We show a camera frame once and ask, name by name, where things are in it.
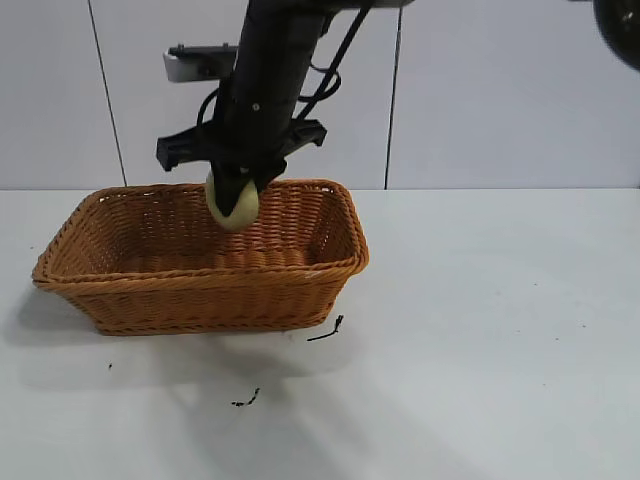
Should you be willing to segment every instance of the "brown wicker basket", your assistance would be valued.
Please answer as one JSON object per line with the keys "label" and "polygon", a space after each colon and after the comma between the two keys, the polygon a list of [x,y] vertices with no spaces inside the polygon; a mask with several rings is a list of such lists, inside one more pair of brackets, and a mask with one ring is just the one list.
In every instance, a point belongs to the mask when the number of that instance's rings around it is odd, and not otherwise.
{"label": "brown wicker basket", "polygon": [[369,254],[349,192],[274,182],[240,233],[211,218],[202,185],[87,197],[33,271],[35,284],[107,335],[289,330],[322,323]]}

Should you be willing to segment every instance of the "black object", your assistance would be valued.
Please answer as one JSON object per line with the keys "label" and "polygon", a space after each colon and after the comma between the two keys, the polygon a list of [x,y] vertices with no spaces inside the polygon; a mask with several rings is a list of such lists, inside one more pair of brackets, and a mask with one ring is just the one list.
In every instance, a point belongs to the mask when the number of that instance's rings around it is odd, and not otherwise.
{"label": "black object", "polygon": [[593,9],[609,48],[640,70],[640,0],[594,0]]}
{"label": "black object", "polygon": [[336,333],[338,333],[338,330],[340,329],[340,325],[342,325],[343,320],[344,320],[344,315],[338,315],[338,318],[336,318],[336,324],[334,325],[332,332],[327,333],[325,335],[320,335],[319,337],[307,338],[307,342],[315,342],[316,340],[323,340],[325,338],[334,336]]}
{"label": "black object", "polygon": [[253,397],[251,397],[251,400],[249,400],[248,402],[231,402],[231,405],[233,405],[234,407],[248,407],[249,405],[253,405],[253,402],[255,402],[258,398],[259,393],[260,389],[256,388],[253,391]]}
{"label": "black object", "polygon": [[[327,131],[306,116],[340,87],[337,68],[371,8],[397,8],[412,0],[250,0],[236,47],[184,47],[169,53],[196,62],[198,73],[219,79],[198,113],[195,127],[158,139],[156,157],[170,171],[186,162],[211,163],[216,204],[231,214],[250,181],[264,189],[286,168],[285,157],[303,146],[322,145]],[[319,38],[341,10],[359,8],[320,87],[292,119]],[[235,68],[230,68],[235,60]],[[334,85],[329,87],[331,79]],[[204,112],[217,96],[213,118]]]}

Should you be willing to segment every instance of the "white tabletop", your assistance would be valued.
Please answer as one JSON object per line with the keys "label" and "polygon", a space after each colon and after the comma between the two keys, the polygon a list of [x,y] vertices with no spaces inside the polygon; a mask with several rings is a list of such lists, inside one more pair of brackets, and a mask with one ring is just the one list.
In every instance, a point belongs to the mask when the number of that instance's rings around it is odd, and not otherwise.
{"label": "white tabletop", "polygon": [[29,279],[85,194],[0,192],[0,478],[640,478],[640,191],[356,192],[311,343],[98,335]]}

